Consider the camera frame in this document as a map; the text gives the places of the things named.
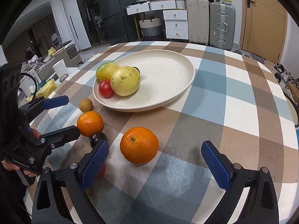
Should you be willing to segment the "person left hand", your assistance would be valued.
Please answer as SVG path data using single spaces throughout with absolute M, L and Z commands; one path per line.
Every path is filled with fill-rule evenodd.
M 37 130 L 35 130 L 35 129 L 31 129 L 31 133 L 32 133 L 36 138 L 39 138 L 40 135 L 41 135 L 41 134 L 40 134 Z M 16 166 L 15 164 L 11 163 L 11 162 L 10 162 L 9 160 L 7 160 L 7 159 L 4 159 L 1 163 L 2 163 L 3 167 L 4 167 L 6 170 L 8 170 L 8 171 L 17 171 L 17 170 L 20 169 L 19 166 Z M 35 176 L 37 176 L 37 174 L 32 173 L 32 172 L 30 172 L 30 171 L 27 171 L 26 169 L 24 169 L 23 172 L 24 172 L 24 174 L 25 174 L 26 176 L 29 176 L 29 177 L 35 177 Z

